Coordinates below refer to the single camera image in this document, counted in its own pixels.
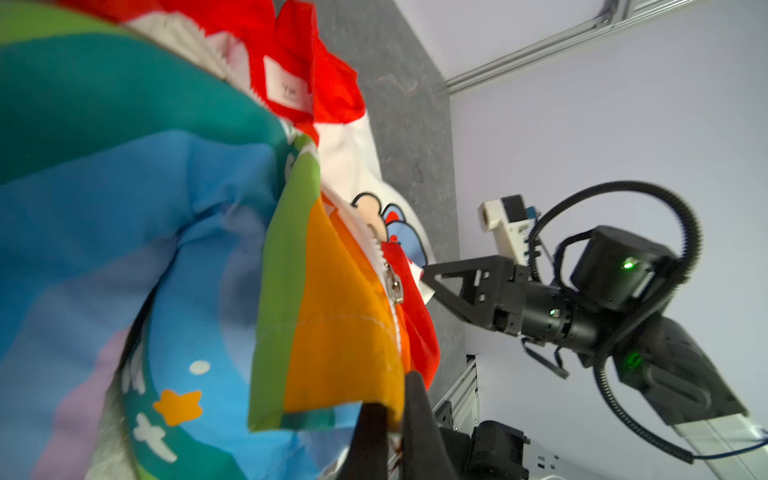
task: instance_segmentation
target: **clothing label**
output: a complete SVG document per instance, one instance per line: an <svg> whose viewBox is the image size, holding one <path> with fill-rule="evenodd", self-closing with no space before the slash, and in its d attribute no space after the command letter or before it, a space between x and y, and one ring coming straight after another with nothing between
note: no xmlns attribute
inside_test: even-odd
<svg viewBox="0 0 768 480"><path fill-rule="evenodd" d="M266 79L266 97L284 107L312 113L312 96L306 82L289 73L279 63L264 57L264 77Z"/></svg>

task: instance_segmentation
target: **white dot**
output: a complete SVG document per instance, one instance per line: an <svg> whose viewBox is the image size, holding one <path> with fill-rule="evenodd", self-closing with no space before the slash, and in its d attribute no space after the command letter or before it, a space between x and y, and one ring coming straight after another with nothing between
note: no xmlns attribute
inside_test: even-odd
<svg viewBox="0 0 768 480"><path fill-rule="evenodd" d="M205 360L197 360L190 365L190 372L192 375L203 375L204 373L208 373L208 370L210 370L210 363Z"/></svg>

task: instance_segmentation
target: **cartoon character print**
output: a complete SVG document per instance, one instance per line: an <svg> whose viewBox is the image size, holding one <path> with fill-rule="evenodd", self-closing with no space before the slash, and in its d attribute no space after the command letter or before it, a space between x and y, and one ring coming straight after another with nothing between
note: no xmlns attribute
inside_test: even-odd
<svg viewBox="0 0 768 480"><path fill-rule="evenodd" d="M424 268L427 264L427 256L422 240L416 230L408 224L400 207L388 204L382 210L381 200L370 192L363 192L355 197L352 205L357 208L363 220L371 226L379 241L399 243L409 260Z"/></svg>

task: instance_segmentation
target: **zipper pull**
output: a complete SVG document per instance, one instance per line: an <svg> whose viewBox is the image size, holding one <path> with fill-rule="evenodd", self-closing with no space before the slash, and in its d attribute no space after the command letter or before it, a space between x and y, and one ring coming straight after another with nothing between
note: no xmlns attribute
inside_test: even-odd
<svg viewBox="0 0 768 480"><path fill-rule="evenodd" d="M400 282L400 276L395 273L389 263L385 263L384 265L386 266L387 295L389 295L389 298L392 299L395 305L399 305L405 299L405 294L402 291L402 283Z"/></svg>

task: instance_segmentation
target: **purple stripe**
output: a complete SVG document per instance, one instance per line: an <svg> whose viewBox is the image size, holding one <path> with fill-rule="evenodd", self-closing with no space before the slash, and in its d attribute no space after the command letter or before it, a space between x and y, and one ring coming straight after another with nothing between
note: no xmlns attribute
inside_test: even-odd
<svg viewBox="0 0 768 480"><path fill-rule="evenodd" d="M31 480L82 480L98 440L104 397L120 362L128 330L115 333L98 354L88 379L59 404L51 440Z"/></svg>

